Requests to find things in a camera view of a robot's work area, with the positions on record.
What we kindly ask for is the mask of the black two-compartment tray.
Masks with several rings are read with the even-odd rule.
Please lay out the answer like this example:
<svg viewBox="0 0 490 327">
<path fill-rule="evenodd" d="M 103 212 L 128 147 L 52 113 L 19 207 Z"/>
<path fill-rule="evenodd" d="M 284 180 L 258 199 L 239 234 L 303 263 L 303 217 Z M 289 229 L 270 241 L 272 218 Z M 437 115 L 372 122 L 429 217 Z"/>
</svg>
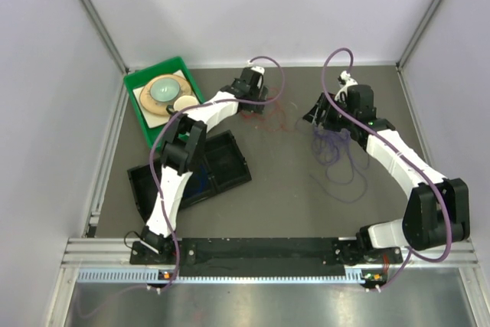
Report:
<svg viewBox="0 0 490 327">
<path fill-rule="evenodd" d="M 142 219 L 147 221 L 157 196 L 150 166 L 140 165 L 127 173 L 136 208 Z M 251 180 L 246 159 L 234 135 L 229 130 L 219 133 L 206 140 L 204 158 L 185 186 L 180 209 L 189 208 Z"/>
</svg>

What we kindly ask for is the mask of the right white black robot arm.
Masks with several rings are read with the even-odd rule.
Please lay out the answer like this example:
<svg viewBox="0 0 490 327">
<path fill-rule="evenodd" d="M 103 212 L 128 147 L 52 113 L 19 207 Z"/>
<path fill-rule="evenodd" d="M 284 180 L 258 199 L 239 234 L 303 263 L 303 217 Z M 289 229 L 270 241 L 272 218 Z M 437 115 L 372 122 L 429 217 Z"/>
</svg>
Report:
<svg viewBox="0 0 490 327">
<path fill-rule="evenodd" d="M 349 132 L 352 140 L 378 161 L 401 187 L 407 206 L 401 219 L 362 227 L 359 257 L 377 261 L 386 248 L 427 250 L 467 240 L 470 235 L 469 188 L 427 165 L 401 138 L 394 125 L 377 117 L 374 91 L 365 84 L 320 94 L 303 119 L 332 132 Z"/>
</svg>

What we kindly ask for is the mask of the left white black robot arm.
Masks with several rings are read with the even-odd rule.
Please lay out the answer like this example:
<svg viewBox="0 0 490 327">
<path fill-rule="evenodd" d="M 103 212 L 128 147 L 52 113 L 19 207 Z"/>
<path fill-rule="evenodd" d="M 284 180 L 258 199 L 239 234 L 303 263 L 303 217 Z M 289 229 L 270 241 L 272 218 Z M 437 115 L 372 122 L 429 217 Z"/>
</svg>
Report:
<svg viewBox="0 0 490 327">
<path fill-rule="evenodd" d="M 265 103 L 264 74 L 263 67 L 245 67 L 232 84 L 206 103 L 176 113 L 164 127 L 157 197 L 141 233 L 142 244 L 155 262 L 165 263 L 173 256 L 174 246 L 167 239 L 175 231 L 185 186 L 204 158 L 208 131 L 244 108 Z"/>
</svg>

